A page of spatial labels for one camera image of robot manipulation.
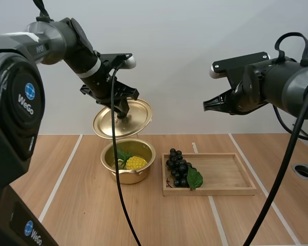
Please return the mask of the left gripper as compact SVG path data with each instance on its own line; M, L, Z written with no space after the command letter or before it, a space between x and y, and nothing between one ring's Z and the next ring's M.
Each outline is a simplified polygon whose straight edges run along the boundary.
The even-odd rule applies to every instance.
M85 84L80 91L94 98L98 104L110 107L117 117L126 117L129 112L128 98L137 100L137 89L127 86L117 79L119 67L113 68L113 74L108 70L100 70L94 75L82 78Z

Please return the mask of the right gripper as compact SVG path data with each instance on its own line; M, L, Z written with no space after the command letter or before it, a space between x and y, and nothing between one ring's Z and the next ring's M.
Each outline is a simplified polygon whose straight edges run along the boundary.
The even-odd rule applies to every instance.
M243 84L238 84L235 89L229 89L210 100L204 101L203 109L204 111L216 111L230 115L245 115L247 114L246 100Z

